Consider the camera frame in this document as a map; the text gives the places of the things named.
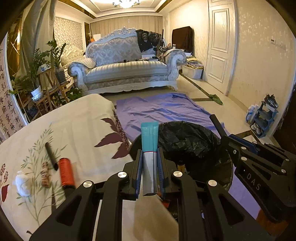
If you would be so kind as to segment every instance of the white tablecloth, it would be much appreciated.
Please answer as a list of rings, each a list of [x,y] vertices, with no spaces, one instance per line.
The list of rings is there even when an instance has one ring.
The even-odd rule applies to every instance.
[[[59,171],[50,170],[51,188],[40,185],[42,162],[49,161],[45,142],[51,141],[57,157],[71,160],[77,187],[85,180],[106,181],[132,161],[129,155],[112,159],[121,142],[95,147],[114,132],[102,120],[110,118],[115,122],[113,110],[112,102],[97,94],[88,95],[33,121],[0,145],[0,188],[3,187],[0,205],[24,240],[29,240],[30,232],[51,214],[52,202],[58,207],[65,199]],[[20,170],[34,182],[27,198],[20,197],[14,185]],[[178,240],[178,224],[156,196],[140,195],[136,202],[124,201],[122,216],[122,240]]]

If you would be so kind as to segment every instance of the silver screw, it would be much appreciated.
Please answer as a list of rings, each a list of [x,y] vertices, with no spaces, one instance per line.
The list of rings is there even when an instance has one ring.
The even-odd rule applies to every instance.
[[[89,187],[92,186],[92,182],[91,182],[91,181],[86,181],[86,182],[83,183],[83,186],[84,186],[85,188],[89,188]]]
[[[127,176],[127,173],[126,172],[119,172],[117,174],[117,176],[120,177],[120,178],[125,178]]]
[[[215,187],[217,186],[217,182],[215,180],[209,180],[209,185],[212,186],[212,187]]]
[[[174,172],[174,176],[175,177],[182,177],[183,173],[182,172],[179,172],[179,171],[175,171]]]

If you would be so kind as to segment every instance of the floor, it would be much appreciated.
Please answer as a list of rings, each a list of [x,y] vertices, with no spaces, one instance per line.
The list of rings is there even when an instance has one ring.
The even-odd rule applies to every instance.
[[[215,114],[219,121],[224,122],[225,127],[229,133],[236,134],[239,137],[245,138],[251,142],[258,141],[258,138],[254,134],[252,135],[249,125],[245,122],[246,112],[213,86],[202,80],[193,80],[183,75],[179,75],[179,78],[177,79],[177,86],[178,92],[186,94],[198,105],[202,106],[206,111]],[[116,101],[120,99],[126,99],[133,96],[144,98],[151,95],[170,92],[173,92],[173,90],[166,86],[148,88],[139,91],[105,93],[101,95],[116,105]],[[219,105],[209,99],[209,94],[216,94],[223,102],[223,105]],[[275,140],[272,142],[268,137],[260,138],[260,141],[262,143],[266,142],[269,144],[278,145],[275,143]]]

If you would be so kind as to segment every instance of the striped seat cushion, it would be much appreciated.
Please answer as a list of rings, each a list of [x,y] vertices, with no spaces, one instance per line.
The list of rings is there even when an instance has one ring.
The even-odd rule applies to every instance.
[[[160,61],[131,61],[107,64],[93,68],[86,76],[85,83],[167,74],[167,66]]]

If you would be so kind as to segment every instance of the purple sheet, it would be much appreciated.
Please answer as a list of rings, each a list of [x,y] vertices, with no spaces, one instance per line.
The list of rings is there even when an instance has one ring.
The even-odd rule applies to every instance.
[[[147,98],[132,97],[117,101],[117,116],[127,135],[134,139],[141,133],[142,122],[157,121],[187,121],[204,126],[220,137],[204,108],[193,102],[187,95],[181,93],[167,93]],[[256,218],[260,210],[259,205],[234,175],[229,193]]]

